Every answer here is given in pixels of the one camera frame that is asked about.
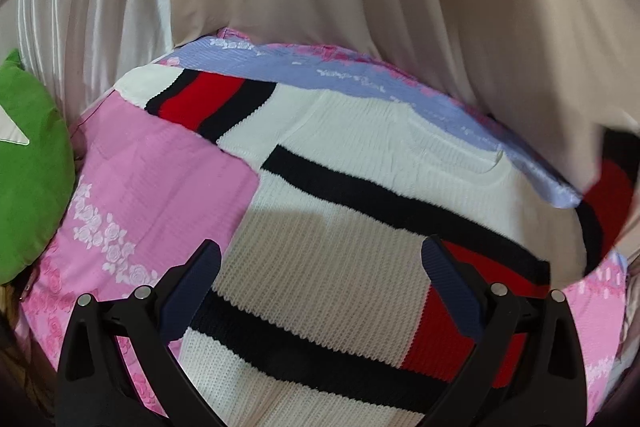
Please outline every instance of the color block sweater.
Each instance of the color block sweater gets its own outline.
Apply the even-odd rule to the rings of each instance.
[[[638,172],[637,153],[618,154],[637,139],[609,133],[602,179],[561,210],[505,155],[407,104],[157,65],[116,89],[260,175],[180,355],[230,426],[415,425],[473,346],[430,287],[424,238],[438,234],[489,283],[543,296],[609,250]],[[489,402],[522,345],[515,336]]]

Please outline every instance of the screw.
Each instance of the screw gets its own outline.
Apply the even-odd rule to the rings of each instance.
[[[551,292],[551,298],[556,302],[564,302],[566,300],[564,293],[562,293],[560,290],[553,290]]]
[[[149,286],[138,286],[133,292],[133,295],[136,296],[136,299],[140,299],[142,301],[151,295],[151,288],[149,288]]]
[[[509,290],[507,289],[507,286],[501,282],[495,282],[491,285],[491,293],[498,297],[504,297],[508,292]]]
[[[78,297],[78,306],[87,306],[92,299],[91,293],[83,293]]]

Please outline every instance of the white triangle on pillow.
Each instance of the white triangle on pillow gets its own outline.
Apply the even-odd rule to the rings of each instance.
[[[0,105],[0,141],[29,145],[29,139]]]

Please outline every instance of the red stripe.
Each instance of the red stripe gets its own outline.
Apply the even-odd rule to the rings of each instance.
[[[203,71],[180,93],[166,100],[158,116],[195,131],[203,120],[228,102],[243,82],[243,78]]]
[[[604,258],[615,244],[631,209],[634,186],[625,171],[611,160],[602,161],[599,181],[584,195],[602,227]]]
[[[453,243],[443,243],[456,259],[472,264],[489,283],[502,282],[516,295],[526,297],[543,298],[548,293],[547,285],[534,285],[502,264]],[[514,335],[494,387],[504,387],[511,381],[525,341],[526,335]],[[414,340],[401,367],[429,377],[452,381],[473,346],[472,340],[458,333],[440,295],[434,288],[430,288]]]

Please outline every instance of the green cushion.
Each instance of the green cushion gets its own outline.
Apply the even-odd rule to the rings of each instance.
[[[65,121],[14,50],[0,65],[0,284],[44,251],[74,179]]]

